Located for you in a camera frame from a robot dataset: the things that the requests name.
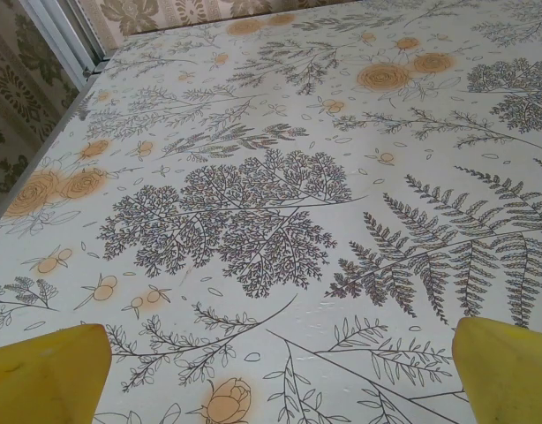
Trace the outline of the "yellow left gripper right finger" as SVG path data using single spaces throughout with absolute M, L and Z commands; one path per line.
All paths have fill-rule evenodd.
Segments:
M 478 423 L 542 423 L 542 333 L 462 318 L 455 367 Z

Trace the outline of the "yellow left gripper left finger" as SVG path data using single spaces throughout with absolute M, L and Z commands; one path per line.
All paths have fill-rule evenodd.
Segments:
M 110 365 L 101 324 L 0 347 L 0 423 L 92 422 Z

